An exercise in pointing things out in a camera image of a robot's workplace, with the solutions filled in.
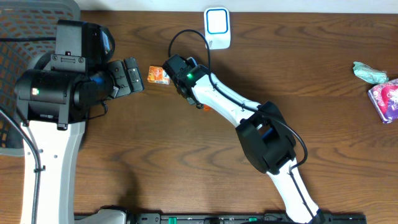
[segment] green connector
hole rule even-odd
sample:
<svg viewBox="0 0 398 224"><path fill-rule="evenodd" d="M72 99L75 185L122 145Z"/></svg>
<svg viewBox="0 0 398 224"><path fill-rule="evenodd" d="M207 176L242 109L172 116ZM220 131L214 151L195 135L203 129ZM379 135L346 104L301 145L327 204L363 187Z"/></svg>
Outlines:
<svg viewBox="0 0 398 224"><path fill-rule="evenodd" d="M177 218L169 218L169 224L177 224Z"/></svg>

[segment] blue border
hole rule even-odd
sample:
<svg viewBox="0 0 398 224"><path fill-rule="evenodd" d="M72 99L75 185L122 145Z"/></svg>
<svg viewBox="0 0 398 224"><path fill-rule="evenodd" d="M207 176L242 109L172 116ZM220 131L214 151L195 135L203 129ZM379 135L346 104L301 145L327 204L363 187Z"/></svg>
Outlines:
<svg viewBox="0 0 398 224"><path fill-rule="evenodd" d="M225 20L226 20L226 29L225 29L225 32L212 33L212 32L210 32L210 30L209 30L209 17L208 17L208 13L209 13L210 11L221 11L221 10L225 12ZM207 10L207 12L206 12L206 22L207 22L207 33L209 33L209 34L225 34L225 33L228 32L228 15L227 15L225 9L210 9L210 10Z"/></svg>

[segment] laundry basket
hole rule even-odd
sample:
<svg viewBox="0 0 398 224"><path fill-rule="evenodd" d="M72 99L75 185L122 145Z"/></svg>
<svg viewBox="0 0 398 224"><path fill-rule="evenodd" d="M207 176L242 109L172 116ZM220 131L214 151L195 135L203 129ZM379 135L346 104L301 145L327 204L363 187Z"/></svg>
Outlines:
<svg viewBox="0 0 398 224"><path fill-rule="evenodd" d="M73 0L0 0L2 38L55 37L59 19L79 20L77 3ZM0 42L0 105L16 120L20 121L15 115L17 79L36 55L54 50L55 41ZM0 118L0 146L22 148L22 138L3 117ZM13 154L12 149L2 151Z"/></svg>

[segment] tissue packet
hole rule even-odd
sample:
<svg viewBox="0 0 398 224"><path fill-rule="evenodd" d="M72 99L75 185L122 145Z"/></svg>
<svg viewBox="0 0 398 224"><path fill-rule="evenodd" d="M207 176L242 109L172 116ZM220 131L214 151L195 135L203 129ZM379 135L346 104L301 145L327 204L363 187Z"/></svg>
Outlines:
<svg viewBox="0 0 398 224"><path fill-rule="evenodd" d="M383 123L398 118L398 79L378 84L368 91L374 107Z"/></svg>

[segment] wood grain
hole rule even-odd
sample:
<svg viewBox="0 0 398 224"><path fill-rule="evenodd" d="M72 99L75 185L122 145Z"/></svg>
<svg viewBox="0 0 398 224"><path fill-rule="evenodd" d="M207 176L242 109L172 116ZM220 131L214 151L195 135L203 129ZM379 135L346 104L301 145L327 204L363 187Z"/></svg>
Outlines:
<svg viewBox="0 0 398 224"><path fill-rule="evenodd" d="M150 65L167 59L178 31L203 31L203 14L195 12L85 11L82 19L108 26L113 59L137 58L145 79ZM368 223L396 223L398 122L381 123L366 96L371 86L352 67L364 62L398 78L398 15L232 13L231 25L231 47L211 53L213 71L243 96L273 101L304 138L310 157L300 172L314 201L335 213L363 213ZM207 64L193 34L180 36L173 52ZM173 85L145 84L90 121L78 156L76 212L111 204L134 212L284 210L227 120L189 106ZM0 157L0 223L19 222L23 172L23 159Z"/></svg>

